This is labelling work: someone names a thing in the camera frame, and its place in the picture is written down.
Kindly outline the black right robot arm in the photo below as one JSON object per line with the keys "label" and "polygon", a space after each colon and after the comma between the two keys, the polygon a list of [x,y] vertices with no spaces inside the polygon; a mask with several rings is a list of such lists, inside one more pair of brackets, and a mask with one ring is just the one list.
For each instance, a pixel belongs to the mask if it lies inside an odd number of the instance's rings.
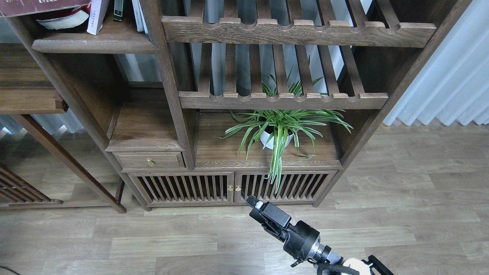
{"label": "black right robot arm", "polygon": [[344,260],[332,252],[329,246],[320,244],[320,233],[302,220],[291,225],[291,217],[272,202],[262,202],[254,196],[246,199],[252,207],[250,216],[258,221],[264,230],[283,242],[283,250],[295,259],[291,267],[309,262],[316,268],[318,275],[372,275],[376,269],[380,275],[392,272],[376,257],[368,260],[349,258]]}

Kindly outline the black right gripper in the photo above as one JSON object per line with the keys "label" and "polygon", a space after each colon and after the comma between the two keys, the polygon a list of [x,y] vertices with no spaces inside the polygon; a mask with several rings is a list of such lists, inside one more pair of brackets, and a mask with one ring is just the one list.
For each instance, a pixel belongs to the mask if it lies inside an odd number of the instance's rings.
{"label": "black right gripper", "polygon": [[295,264],[320,261],[318,230],[301,220],[291,226],[291,217],[272,202],[262,202],[248,196],[246,204],[252,207],[250,217],[258,221],[267,233],[283,242],[283,250],[296,260]]}

